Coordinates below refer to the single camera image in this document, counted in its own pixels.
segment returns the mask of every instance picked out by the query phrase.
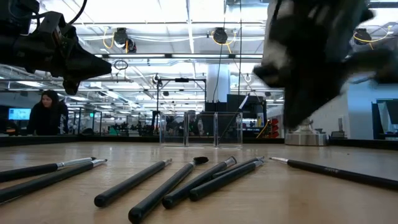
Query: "woman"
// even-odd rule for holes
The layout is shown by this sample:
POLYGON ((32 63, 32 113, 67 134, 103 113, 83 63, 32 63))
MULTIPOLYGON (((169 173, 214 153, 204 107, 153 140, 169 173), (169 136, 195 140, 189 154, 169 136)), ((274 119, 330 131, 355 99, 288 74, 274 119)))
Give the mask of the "woman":
POLYGON ((57 92, 47 90, 42 93, 42 99, 30 112, 28 134, 53 136, 68 132, 68 108, 59 102, 57 92))

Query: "brush bristles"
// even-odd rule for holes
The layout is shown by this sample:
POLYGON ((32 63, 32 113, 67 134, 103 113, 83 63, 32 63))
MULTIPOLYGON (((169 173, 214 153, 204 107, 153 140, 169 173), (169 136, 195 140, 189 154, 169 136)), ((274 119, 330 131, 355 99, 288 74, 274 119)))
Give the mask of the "brush bristles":
POLYGON ((200 156, 200 157, 195 157, 193 158, 193 161, 195 162, 196 165, 204 164, 209 161, 209 158, 205 156, 200 156))

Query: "robotic arm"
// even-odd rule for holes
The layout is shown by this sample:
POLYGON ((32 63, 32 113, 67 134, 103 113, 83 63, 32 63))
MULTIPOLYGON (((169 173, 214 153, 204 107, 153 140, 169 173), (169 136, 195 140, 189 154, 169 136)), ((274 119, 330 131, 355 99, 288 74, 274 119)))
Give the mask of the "robotic arm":
POLYGON ((76 95, 82 80, 109 74, 111 64, 95 57, 79 44, 76 28, 58 12, 38 15, 36 0, 0 0, 0 63, 24 67, 27 72, 50 72, 63 77, 63 87, 76 95), (31 19, 38 26, 29 34, 31 19))
POLYGON ((375 71, 377 82, 398 83, 393 51, 349 55, 355 28, 373 18, 365 0, 272 0, 268 16, 262 65, 253 72, 285 89, 287 128, 338 96, 356 72, 375 71))

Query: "table surface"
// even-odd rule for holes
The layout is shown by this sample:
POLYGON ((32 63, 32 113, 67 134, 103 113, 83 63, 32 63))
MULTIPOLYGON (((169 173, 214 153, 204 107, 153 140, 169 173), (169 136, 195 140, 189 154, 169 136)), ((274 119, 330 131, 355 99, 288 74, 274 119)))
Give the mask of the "table surface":
MULTIPOLYGON (((95 156, 105 165, 0 205, 0 223, 129 223, 128 211, 193 157, 207 156, 184 182, 229 156, 238 162, 277 156, 398 180, 398 152, 352 147, 247 144, 243 149, 159 147, 128 142, 76 142, 0 148, 0 170, 95 156), (107 208, 94 198, 151 164, 173 163, 107 208)), ((32 178, 0 184, 0 189, 32 178)), ((267 161, 199 202, 159 205, 143 223, 397 223, 398 192, 267 161)))

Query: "blue screen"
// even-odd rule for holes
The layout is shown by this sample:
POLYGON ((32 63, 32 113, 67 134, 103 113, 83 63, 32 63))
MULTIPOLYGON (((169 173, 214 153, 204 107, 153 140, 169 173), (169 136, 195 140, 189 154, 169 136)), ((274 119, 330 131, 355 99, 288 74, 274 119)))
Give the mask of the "blue screen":
POLYGON ((29 120, 30 109, 10 108, 8 111, 9 120, 29 120))

